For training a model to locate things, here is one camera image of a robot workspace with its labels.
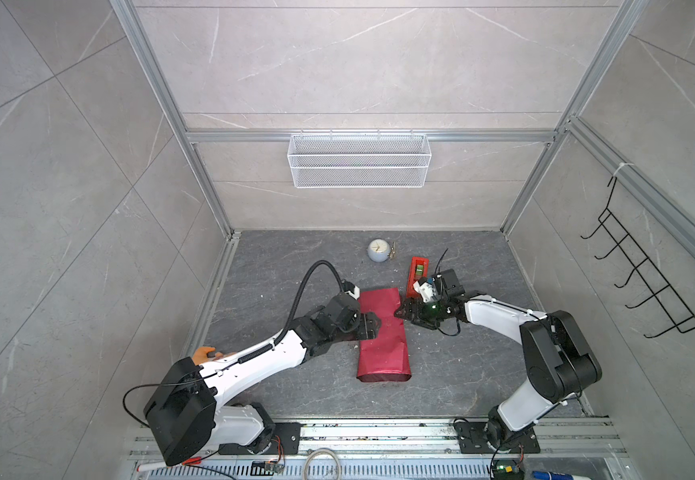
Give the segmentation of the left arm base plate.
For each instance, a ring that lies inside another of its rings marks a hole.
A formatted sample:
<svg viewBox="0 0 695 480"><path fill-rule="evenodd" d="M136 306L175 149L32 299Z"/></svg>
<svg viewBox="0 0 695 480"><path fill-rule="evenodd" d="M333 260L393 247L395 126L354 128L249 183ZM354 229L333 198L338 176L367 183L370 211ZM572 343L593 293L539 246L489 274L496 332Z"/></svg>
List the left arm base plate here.
<svg viewBox="0 0 695 480"><path fill-rule="evenodd" d="M295 455L299 452L302 424L285 422L269 425L251 444L222 444L220 455L279 455L279 448L285 455Z"/></svg>

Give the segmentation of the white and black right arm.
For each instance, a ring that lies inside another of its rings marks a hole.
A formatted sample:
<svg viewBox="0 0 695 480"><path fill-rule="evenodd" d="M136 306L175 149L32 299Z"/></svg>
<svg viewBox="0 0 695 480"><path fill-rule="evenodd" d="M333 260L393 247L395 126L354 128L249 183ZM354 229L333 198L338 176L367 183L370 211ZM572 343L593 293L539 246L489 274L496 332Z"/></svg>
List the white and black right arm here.
<svg viewBox="0 0 695 480"><path fill-rule="evenodd" d="M537 312L479 294L442 297L431 303L407 299L395 316L431 330L439 328L443 320L455 318L521 345L527 380L489 412L485 424L485 440L495 451L518 446L519 438L543 416L603 377L577 321L563 310Z"/></svg>

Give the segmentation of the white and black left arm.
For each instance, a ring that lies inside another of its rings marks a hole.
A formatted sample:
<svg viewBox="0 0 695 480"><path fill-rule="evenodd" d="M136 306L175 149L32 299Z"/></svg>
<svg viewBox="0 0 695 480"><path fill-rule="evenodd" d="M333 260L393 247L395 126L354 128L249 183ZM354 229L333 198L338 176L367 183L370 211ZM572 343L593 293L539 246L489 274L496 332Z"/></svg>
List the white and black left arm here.
<svg viewBox="0 0 695 480"><path fill-rule="evenodd" d="M379 336L383 321L361 310L359 287L343 279L337 284L339 291L327 304L299 316L307 286L302 282L279 333L204 363L183 358L154 384L137 420L151 430L165 466L196 462L211 441L253 454L265 451L274 439L275 422L261 404L235 405L233 399L269 377L326 354L336 343Z"/></svg>

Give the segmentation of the dark red wrapping paper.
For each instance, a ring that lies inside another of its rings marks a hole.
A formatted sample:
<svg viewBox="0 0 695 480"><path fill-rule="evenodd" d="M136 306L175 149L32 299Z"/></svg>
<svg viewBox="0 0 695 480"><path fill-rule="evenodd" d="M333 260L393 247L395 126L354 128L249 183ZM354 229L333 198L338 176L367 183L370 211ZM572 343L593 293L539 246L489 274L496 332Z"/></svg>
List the dark red wrapping paper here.
<svg viewBox="0 0 695 480"><path fill-rule="evenodd" d="M381 327L377 338L359 342L357 379L365 383L409 381L411 364L405 324L395 317L401 307L399 289L363 291L359 305L361 312L375 314Z"/></svg>

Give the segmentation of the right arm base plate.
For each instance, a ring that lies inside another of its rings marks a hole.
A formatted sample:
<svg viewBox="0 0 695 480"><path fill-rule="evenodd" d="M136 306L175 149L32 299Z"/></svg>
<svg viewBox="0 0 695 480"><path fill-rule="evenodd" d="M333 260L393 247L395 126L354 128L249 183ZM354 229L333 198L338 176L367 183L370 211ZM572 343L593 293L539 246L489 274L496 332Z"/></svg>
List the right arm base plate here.
<svg viewBox="0 0 695 480"><path fill-rule="evenodd" d="M451 426L463 454L541 452L539 440L531 427L513 432L497 420L471 421L465 418L455 418Z"/></svg>

